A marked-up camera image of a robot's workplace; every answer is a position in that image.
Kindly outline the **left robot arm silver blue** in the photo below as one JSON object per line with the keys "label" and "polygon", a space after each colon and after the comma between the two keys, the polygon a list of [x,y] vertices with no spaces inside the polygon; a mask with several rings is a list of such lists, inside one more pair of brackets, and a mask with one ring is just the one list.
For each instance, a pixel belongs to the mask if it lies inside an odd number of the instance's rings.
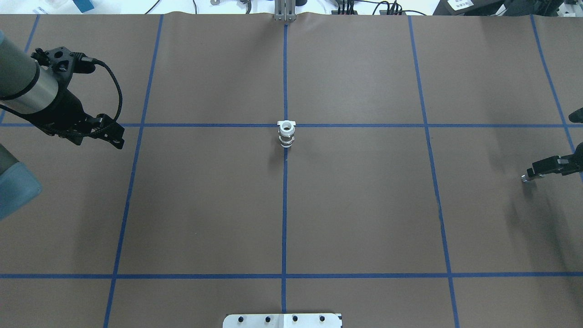
{"label": "left robot arm silver blue", "polygon": [[96,66],[105,68],[118,92],[123,96],[114,73],[104,62],[60,47],[49,51],[36,48],[27,56],[6,35],[1,35],[1,106],[19,118],[76,145],[85,137],[108,141],[121,149],[124,128],[118,124],[121,107],[114,118],[102,113],[95,117],[85,113],[81,101],[68,90],[75,73],[93,73]]}

